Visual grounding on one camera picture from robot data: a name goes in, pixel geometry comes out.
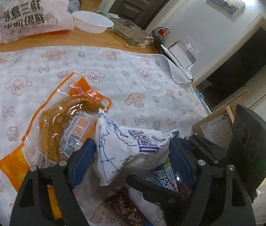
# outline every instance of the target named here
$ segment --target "cardboard box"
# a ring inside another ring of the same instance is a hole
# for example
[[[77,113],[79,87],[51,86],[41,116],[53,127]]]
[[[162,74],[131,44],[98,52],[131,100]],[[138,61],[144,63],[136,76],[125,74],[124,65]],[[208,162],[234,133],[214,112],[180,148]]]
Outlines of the cardboard box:
[[[236,105],[245,105],[242,96],[212,112],[209,116],[193,125],[193,131],[203,138],[214,142],[222,148],[228,149],[234,122]]]

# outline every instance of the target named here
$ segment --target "red fire extinguisher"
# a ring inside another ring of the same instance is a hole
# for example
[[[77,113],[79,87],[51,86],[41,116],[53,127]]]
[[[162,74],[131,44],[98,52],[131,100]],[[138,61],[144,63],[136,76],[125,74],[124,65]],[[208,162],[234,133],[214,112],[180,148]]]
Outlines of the red fire extinguisher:
[[[155,30],[158,30],[158,29],[160,29],[160,30],[158,31],[158,33],[159,33],[162,37],[166,37],[166,35],[167,35],[168,33],[170,33],[169,31],[171,31],[171,29],[168,29],[168,28],[165,28],[165,27],[158,27],[158,28],[156,28]]]

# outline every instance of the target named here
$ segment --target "orange label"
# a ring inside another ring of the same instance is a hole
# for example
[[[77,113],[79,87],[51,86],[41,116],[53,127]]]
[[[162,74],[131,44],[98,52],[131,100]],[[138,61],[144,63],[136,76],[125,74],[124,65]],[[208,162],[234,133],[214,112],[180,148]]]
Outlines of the orange label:
[[[42,111],[42,109],[47,105],[49,100],[54,96],[55,93],[57,93],[58,89],[61,88],[61,86],[63,86],[65,83],[67,83],[67,81],[69,81],[69,79],[73,77],[74,74],[75,73],[71,73],[59,86],[57,86],[57,88],[51,93],[51,95],[45,101],[45,103],[36,111],[36,113],[34,113],[30,121],[30,124],[28,126],[28,129],[26,133],[24,134],[24,136],[22,137],[22,144],[19,145],[9,155],[7,155],[6,157],[0,160],[0,169],[9,178],[11,184],[17,191],[20,189],[22,181],[24,180],[24,177],[29,169],[29,164],[27,163],[25,156],[23,155],[22,148],[25,144],[26,139],[28,138],[29,132],[32,127],[32,123],[34,122],[34,120],[36,119],[40,111]],[[101,102],[102,100],[105,99],[108,102],[108,106],[105,106],[106,110],[108,110],[111,106],[111,100],[99,94],[94,89],[92,89],[83,77],[80,78],[80,80],[76,82],[74,87],[70,88],[70,91],[69,91],[69,95],[71,96],[75,96],[78,94],[84,94],[84,95],[88,94],[92,98],[96,99],[98,102]],[[71,133],[75,134],[76,136],[80,136],[81,134],[83,134],[84,130],[86,130],[89,124],[90,123],[86,119],[79,118],[76,121],[74,128],[71,130]],[[87,137],[90,137],[92,135],[95,129],[95,125],[96,124],[92,126]],[[51,206],[53,209],[54,217],[55,219],[61,218],[62,215],[61,215],[61,211],[59,209],[57,199],[54,193],[54,188],[49,187],[48,191],[49,191],[49,197],[50,197],[50,202],[51,202]]]

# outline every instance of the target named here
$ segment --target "snack wrapper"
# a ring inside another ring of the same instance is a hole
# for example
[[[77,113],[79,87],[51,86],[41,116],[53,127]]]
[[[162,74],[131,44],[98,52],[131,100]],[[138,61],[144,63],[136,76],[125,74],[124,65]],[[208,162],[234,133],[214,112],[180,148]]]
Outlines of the snack wrapper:
[[[97,155],[93,168],[100,186],[110,184],[126,168],[128,172],[150,171],[167,159],[170,140],[179,132],[161,132],[119,127],[104,111],[96,124]]]
[[[30,166],[51,167],[79,150],[94,133],[99,109],[110,106],[110,99],[71,73],[33,115],[21,145],[0,160],[0,169],[18,191]],[[54,216],[60,218],[53,187],[49,196]]]
[[[105,203],[116,211],[127,226],[153,226],[131,200],[126,187],[122,187],[115,195],[105,199]]]
[[[164,188],[170,189],[172,191],[178,192],[178,188],[176,185],[176,179],[175,179],[173,170],[171,168],[171,163],[168,157],[163,164],[157,166],[154,169],[153,175],[156,178],[155,180],[156,184]]]

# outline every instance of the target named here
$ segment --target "plastic snack bag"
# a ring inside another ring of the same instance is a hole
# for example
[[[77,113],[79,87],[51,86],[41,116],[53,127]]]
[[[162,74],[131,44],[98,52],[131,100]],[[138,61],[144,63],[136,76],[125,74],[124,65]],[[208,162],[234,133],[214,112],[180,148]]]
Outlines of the plastic snack bag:
[[[176,179],[175,179],[173,170],[171,168],[170,160],[168,157],[163,164],[157,166],[154,169],[153,174],[156,178],[155,180],[156,184],[164,188],[170,189],[172,191],[178,192],[178,188],[176,185]]]
[[[105,203],[118,213],[127,226],[153,226],[131,200],[126,187],[122,187],[115,195],[105,199]]]
[[[0,0],[0,43],[34,34],[73,30],[69,0]]]
[[[0,160],[0,169],[18,191],[32,165],[54,166],[79,150],[93,135],[100,108],[110,99],[93,90],[79,74],[71,73],[36,111],[22,143]],[[56,218],[61,217],[52,187],[50,201]]]
[[[179,132],[161,132],[140,128],[119,127],[100,110],[96,124],[97,155],[93,168],[100,186],[110,184],[122,168],[144,173],[164,162],[170,140]]]

